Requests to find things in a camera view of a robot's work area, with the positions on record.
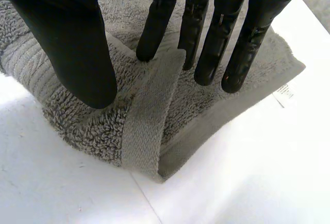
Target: white tag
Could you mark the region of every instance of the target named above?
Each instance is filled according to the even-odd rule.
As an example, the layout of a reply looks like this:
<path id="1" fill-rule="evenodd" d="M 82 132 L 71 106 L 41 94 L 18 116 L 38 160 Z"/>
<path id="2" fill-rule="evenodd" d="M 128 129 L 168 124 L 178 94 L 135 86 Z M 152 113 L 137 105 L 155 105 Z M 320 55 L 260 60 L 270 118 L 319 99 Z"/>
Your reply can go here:
<path id="1" fill-rule="evenodd" d="M 273 93 L 273 96 L 283 108 L 295 104 L 294 92 L 291 85 L 283 85 Z"/>

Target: folded towel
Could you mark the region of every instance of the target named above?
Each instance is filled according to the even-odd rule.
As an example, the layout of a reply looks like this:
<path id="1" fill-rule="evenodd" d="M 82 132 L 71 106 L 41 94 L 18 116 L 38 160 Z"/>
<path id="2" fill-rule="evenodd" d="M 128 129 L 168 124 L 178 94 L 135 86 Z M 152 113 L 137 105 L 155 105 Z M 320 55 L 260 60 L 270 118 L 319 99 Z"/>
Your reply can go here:
<path id="1" fill-rule="evenodd" d="M 245 2 L 214 83 L 197 85 L 193 69 L 182 71 L 185 52 L 176 49 L 184 0 L 177 1 L 156 58 L 142 63 L 134 50 L 151 1 L 99 0 L 118 81 L 117 98 L 104 110 L 87 107 L 61 85 L 47 55 L 7 0 L 0 0 L 0 71 L 43 104 L 45 117 L 67 143 L 162 182 L 221 126 L 294 78 L 304 65 L 270 30 L 242 90 L 231 95 L 221 89 L 221 77 L 247 11 Z"/>

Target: black finger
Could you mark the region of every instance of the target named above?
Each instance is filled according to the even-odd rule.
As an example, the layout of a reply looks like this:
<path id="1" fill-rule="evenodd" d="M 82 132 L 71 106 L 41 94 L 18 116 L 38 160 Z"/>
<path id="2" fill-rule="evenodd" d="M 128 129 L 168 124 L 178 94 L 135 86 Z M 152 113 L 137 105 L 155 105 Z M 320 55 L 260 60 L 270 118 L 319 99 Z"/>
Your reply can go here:
<path id="1" fill-rule="evenodd" d="M 186 51 L 184 70 L 192 68 L 201 38 L 209 0 L 186 0 L 178 48 Z"/>
<path id="2" fill-rule="evenodd" d="M 214 0 L 214 14 L 194 78 L 200 85 L 210 85 L 215 77 L 244 0 Z"/>
<path id="3" fill-rule="evenodd" d="M 224 91 L 236 93 L 241 89 L 273 19 L 290 1 L 249 0 L 241 33 L 222 78 Z"/>
<path id="4" fill-rule="evenodd" d="M 61 83 L 93 108 L 111 104 L 117 84 L 97 2 L 89 9 L 74 0 L 10 1 L 48 55 Z"/>
<path id="5" fill-rule="evenodd" d="M 136 50 L 140 61 L 150 61 L 155 56 L 165 34 L 176 0 L 153 0 L 149 8 L 143 33 Z"/>

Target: care label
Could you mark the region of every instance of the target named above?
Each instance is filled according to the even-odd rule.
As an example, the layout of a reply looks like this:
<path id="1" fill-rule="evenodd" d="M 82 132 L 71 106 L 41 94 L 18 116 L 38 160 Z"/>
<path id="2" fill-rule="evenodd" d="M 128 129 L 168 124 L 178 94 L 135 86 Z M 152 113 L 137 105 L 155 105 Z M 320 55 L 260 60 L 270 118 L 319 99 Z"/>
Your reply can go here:
<path id="1" fill-rule="evenodd" d="M 295 104 L 294 92 L 291 84 L 283 85 L 273 93 L 273 96 L 283 108 Z"/>

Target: white table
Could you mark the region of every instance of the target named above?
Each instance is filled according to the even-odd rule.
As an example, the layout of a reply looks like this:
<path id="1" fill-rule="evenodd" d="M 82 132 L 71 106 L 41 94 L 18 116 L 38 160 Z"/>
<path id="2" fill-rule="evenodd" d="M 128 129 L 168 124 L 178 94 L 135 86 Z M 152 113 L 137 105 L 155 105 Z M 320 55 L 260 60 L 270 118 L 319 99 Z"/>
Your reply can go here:
<path id="1" fill-rule="evenodd" d="M 163 185 L 72 149 L 0 76 L 0 223 L 330 223 L 330 35 L 302 0 L 273 28 L 307 66 L 289 105 L 267 97 Z"/>

